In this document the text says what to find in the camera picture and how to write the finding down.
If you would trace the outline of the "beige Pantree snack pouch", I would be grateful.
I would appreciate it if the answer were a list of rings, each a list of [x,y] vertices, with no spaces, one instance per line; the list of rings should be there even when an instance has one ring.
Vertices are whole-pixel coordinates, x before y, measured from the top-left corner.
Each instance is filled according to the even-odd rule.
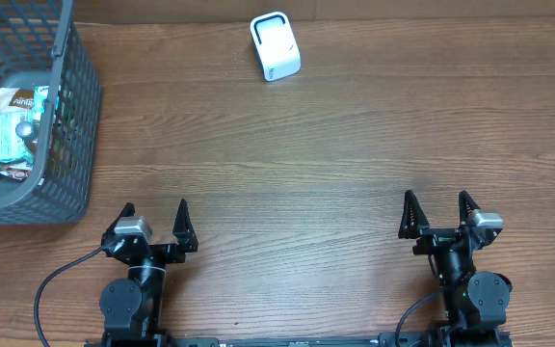
[[[33,90],[0,89],[0,176],[23,181],[35,162],[40,113]]]

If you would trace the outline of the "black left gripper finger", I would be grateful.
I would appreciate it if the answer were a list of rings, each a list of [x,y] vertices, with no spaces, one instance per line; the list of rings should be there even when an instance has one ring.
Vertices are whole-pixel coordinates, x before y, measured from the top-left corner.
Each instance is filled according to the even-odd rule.
[[[172,228],[172,234],[180,245],[195,245],[197,236],[194,232],[187,201],[182,199]]]
[[[135,214],[135,206],[132,202],[128,202],[120,211],[116,219],[105,229],[105,235],[111,235],[114,233],[115,227],[119,220],[123,217],[131,217]]]

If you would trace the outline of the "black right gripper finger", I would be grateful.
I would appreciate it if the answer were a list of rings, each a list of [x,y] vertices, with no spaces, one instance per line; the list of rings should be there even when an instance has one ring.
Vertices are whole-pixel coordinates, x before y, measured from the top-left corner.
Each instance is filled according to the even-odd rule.
[[[416,195],[412,190],[407,190],[404,195],[404,208],[398,237],[400,239],[417,239],[429,228],[430,224]]]
[[[459,193],[460,225],[462,227],[474,227],[475,217],[480,212],[479,205],[465,191]]]

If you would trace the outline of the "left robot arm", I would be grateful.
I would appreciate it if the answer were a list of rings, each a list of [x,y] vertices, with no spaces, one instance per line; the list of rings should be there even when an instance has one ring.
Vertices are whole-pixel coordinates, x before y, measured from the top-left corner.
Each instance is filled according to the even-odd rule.
[[[173,346],[173,337],[160,327],[166,268],[183,263],[198,250],[187,201],[177,208],[171,243],[152,244],[152,229],[127,203],[102,234],[101,249],[127,266],[127,276],[103,289],[99,306],[104,316],[102,346]]]

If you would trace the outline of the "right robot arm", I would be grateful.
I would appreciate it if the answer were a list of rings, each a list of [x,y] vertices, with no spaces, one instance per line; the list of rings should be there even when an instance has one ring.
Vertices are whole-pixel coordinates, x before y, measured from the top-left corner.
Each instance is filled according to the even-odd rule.
[[[459,193],[460,219],[456,227],[432,227],[412,190],[404,194],[398,237],[412,239],[412,253],[428,258],[439,289],[415,302],[402,315],[393,344],[406,338],[403,326],[419,307],[440,297],[445,319],[430,325],[413,346],[510,346],[510,335],[499,331],[513,290],[502,274],[479,272],[473,254],[499,236],[504,221],[499,213],[482,209],[466,192]]]

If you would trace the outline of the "yellow Vim liquid bottle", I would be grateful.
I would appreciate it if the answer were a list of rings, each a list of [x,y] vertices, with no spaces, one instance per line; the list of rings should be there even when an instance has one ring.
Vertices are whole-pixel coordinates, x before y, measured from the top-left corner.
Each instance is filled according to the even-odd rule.
[[[31,121],[20,121],[15,127],[15,134],[23,141],[34,141],[38,136],[38,130]]]

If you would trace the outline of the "teal snack packet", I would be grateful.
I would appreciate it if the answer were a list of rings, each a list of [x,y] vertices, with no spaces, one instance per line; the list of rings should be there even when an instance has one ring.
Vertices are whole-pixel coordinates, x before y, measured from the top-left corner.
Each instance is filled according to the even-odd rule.
[[[34,141],[23,141],[15,134],[15,127],[20,121],[31,121],[39,135],[40,119],[45,111],[43,102],[48,93],[48,86],[32,90],[0,88],[0,163],[34,163],[38,136]]]

